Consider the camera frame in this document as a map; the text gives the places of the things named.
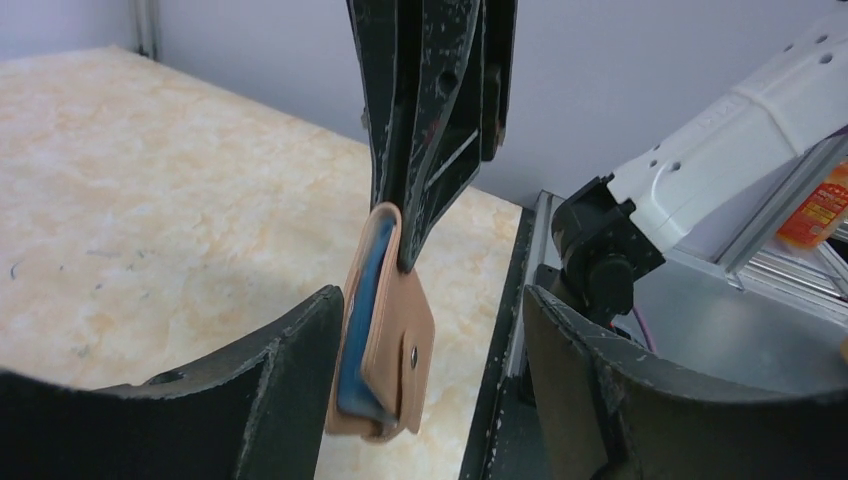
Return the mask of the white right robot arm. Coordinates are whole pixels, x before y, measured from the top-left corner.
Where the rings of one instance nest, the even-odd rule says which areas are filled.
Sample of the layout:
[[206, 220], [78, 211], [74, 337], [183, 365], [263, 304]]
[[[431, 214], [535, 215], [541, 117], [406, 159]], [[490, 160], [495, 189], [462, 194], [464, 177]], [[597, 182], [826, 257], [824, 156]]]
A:
[[[502, 144], [513, 1], [351, 1], [373, 206], [400, 212], [412, 271], [442, 215]], [[607, 325], [635, 282], [714, 210], [847, 127], [847, 5], [646, 153], [557, 210], [562, 298]]]

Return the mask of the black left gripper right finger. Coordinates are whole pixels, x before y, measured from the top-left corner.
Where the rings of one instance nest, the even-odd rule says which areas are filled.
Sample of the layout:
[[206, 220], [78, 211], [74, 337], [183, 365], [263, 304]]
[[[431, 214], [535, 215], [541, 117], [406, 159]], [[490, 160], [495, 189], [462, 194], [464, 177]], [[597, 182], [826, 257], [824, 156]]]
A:
[[786, 395], [704, 375], [523, 293], [555, 479], [843, 479], [847, 393]]

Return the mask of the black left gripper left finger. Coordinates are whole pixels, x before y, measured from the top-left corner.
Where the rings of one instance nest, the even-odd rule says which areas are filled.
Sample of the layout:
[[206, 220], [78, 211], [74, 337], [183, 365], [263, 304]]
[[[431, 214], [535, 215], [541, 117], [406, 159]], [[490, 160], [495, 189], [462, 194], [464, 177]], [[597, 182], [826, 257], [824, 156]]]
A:
[[325, 286], [279, 319], [139, 386], [1, 374], [5, 479], [309, 479], [340, 342]]

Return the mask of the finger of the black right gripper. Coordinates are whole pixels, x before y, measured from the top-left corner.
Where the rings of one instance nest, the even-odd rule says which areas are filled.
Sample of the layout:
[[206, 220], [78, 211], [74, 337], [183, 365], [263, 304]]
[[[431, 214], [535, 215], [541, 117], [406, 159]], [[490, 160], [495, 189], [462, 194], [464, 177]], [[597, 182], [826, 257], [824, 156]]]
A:
[[410, 174], [418, 115], [422, 3], [347, 3], [360, 66], [364, 117], [371, 152], [371, 204], [390, 202], [402, 211], [418, 208]]
[[414, 267], [436, 223], [494, 159], [505, 135], [518, 4], [421, 5], [397, 265]]

